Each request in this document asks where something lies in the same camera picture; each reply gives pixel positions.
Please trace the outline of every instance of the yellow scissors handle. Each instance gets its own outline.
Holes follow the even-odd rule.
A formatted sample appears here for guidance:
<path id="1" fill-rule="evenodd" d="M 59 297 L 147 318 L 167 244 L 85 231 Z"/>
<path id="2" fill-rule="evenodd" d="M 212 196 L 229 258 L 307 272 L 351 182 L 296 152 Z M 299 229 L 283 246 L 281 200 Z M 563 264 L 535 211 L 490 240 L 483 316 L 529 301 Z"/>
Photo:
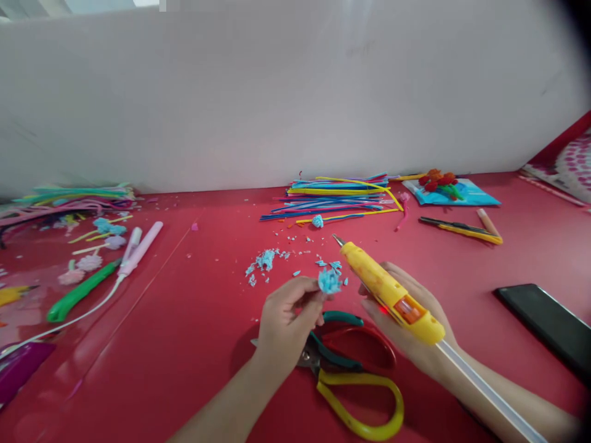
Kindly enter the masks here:
<path id="1" fill-rule="evenodd" d="M 385 386 L 396 398 L 396 410 L 390 421 L 382 426 L 368 426 L 353 418 L 343 404 L 335 397 L 327 385 L 373 385 Z M 404 418 L 404 401 L 398 387 L 391 379 L 370 373 L 328 373 L 320 369 L 316 389 L 339 418 L 359 437 L 369 441 L 384 441 L 396 435 L 402 426 Z"/>

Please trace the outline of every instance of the white wall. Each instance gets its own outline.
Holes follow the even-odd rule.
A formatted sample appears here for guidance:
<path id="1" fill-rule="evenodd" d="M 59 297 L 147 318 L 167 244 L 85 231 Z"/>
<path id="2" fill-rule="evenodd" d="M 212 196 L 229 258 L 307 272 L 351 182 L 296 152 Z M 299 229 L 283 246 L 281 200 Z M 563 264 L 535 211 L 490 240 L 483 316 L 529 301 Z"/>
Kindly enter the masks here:
<path id="1" fill-rule="evenodd" d="M 0 25 L 0 195 L 512 170 L 581 117 L 526 0 L 252 0 Z"/>

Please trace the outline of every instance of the black phone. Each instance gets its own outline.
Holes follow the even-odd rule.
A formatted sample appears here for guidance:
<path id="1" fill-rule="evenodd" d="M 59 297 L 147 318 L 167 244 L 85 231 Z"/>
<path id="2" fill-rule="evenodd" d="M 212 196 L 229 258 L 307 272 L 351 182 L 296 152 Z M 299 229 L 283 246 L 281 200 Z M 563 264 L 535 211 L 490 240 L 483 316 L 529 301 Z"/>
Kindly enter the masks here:
<path id="1" fill-rule="evenodd" d="M 591 327 L 535 284 L 494 290 L 514 315 L 587 386 L 591 382 Z"/>

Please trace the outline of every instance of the blue pipe cleaner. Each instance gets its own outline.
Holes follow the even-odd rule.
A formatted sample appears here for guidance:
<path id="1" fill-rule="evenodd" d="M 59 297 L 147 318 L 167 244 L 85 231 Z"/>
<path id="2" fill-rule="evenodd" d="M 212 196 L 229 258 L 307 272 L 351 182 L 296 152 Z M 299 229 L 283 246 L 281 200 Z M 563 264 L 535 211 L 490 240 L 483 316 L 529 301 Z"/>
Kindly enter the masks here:
<path id="1" fill-rule="evenodd" d="M 339 276 L 334 269 L 330 271 L 323 269 L 320 271 L 318 275 L 318 286 L 320 286 L 322 292 L 327 294 L 340 292 Z"/>
<path id="2" fill-rule="evenodd" d="M 322 219 L 322 215 L 318 214 L 312 218 L 312 225 L 316 226 L 317 228 L 324 228 L 324 220 Z"/>

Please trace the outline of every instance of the purple object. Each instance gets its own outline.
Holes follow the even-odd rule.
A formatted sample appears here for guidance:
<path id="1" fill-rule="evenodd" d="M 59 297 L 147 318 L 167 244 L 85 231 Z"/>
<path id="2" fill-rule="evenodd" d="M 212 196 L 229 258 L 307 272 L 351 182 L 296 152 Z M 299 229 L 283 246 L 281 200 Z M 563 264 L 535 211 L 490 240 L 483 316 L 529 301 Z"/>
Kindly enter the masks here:
<path id="1" fill-rule="evenodd" d="M 0 349 L 0 355 L 18 343 Z M 0 361 L 0 412 L 55 349 L 53 343 L 28 343 Z"/>

